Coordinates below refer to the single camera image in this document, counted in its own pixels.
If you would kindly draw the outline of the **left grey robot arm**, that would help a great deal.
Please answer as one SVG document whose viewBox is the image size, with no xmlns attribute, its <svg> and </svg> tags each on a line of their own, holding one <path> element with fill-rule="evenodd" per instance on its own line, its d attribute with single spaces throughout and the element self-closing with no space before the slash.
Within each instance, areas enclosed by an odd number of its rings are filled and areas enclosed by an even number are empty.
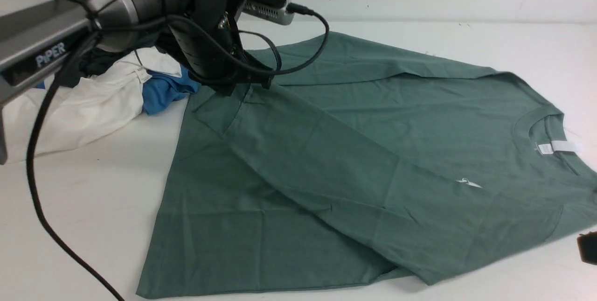
<svg viewBox="0 0 597 301">
<path fill-rule="evenodd" d="M 1 17 L 1 163 L 107 136 L 143 112 L 155 73 L 230 95 L 271 86 L 243 50 L 250 0 L 51 0 Z"/>
</svg>

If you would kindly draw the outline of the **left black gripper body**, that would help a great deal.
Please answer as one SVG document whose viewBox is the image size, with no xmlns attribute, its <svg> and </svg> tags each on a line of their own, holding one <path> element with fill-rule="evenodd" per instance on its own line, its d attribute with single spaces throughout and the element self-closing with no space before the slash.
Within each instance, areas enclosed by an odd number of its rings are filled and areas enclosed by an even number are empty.
<svg viewBox="0 0 597 301">
<path fill-rule="evenodd" d="M 238 84 L 269 89 L 273 76 L 238 67 L 228 55 L 255 69 L 265 66 L 243 50 L 235 21 L 227 14 L 228 0 L 188 0 L 185 21 L 171 22 L 159 35 L 159 50 L 172 56 L 188 75 L 217 93 L 230 96 Z"/>
</svg>

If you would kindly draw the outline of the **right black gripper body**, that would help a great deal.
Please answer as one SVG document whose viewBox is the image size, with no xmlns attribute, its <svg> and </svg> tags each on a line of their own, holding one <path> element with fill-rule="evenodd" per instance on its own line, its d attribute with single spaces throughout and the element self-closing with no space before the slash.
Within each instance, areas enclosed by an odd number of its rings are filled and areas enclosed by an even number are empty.
<svg viewBox="0 0 597 301">
<path fill-rule="evenodd" d="M 597 264 L 597 231 L 580 234 L 576 238 L 580 260 L 590 265 Z"/>
</svg>

